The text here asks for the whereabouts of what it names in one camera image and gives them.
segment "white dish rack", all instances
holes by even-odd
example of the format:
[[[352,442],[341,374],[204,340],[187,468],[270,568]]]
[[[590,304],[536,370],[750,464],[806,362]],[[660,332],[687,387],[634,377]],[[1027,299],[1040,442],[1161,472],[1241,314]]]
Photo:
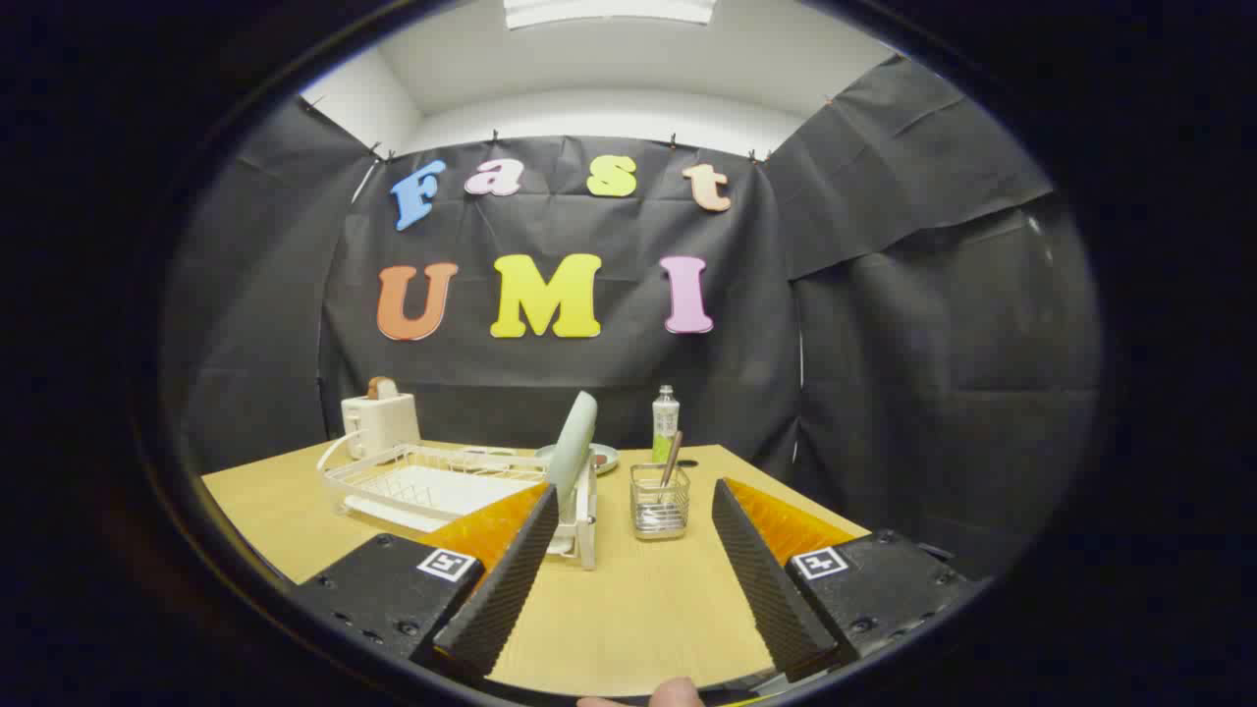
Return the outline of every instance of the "white dish rack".
[[[349,433],[318,460],[318,472],[338,513],[357,511],[391,523],[432,532],[450,521],[547,479],[549,459],[509,455],[510,449],[440,449],[403,443],[328,469],[328,459]],[[559,522],[548,552],[595,567],[597,474],[587,454],[568,498],[559,498]]]

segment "table surface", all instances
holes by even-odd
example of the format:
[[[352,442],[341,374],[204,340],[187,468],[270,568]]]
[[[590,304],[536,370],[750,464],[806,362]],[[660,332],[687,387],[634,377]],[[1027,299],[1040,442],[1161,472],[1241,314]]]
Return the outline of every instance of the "table surface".
[[[204,477],[236,528],[277,570],[303,582],[373,535],[424,533],[351,513],[339,516],[314,465],[332,443]],[[456,447],[425,440],[425,445]],[[489,676],[566,694],[649,694],[689,676],[716,684],[772,668],[733,567],[711,525],[716,479],[771,493],[855,536],[869,531],[792,491],[719,445],[686,447],[690,525],[676,540],[634,537],[628,467],[650,450],[621,450],[598,477],[597,569],[547,556],[510,639]],[[329,467],[351,462],[338,449]]]

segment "green bottle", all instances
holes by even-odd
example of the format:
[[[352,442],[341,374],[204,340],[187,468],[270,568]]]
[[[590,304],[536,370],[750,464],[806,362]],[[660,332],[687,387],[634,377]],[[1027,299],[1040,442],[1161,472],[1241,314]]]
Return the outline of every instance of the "green bottle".
[[[655,418],[655,439],[650,448],[650,459],[656,464],[667,462],[672,449],[672,438],[680,421],[681,404],[672,398],[672,386],[659,386],[659,398],[650,406]]]

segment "human hand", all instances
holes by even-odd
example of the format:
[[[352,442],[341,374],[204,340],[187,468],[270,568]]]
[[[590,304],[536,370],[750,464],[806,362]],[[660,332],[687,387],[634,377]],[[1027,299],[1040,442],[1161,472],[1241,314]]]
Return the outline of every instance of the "human hand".
[[[618,702],[601,697],[582,697],[576,707],[626,707]],[[699,689],[690,678],[672,678],[655,688],[650,696],[650,707],[703,707]]]

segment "utensil holder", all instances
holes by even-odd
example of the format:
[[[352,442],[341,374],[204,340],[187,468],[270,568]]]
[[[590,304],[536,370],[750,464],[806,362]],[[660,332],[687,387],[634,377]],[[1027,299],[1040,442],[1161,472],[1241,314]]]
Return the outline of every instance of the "utensil holder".
[[[634,464],[630,468],[628,506],[634,535],[639,540],[681,537],[689,526],[690,477],[672,469],[666,487],[660,487],[666,464]]]

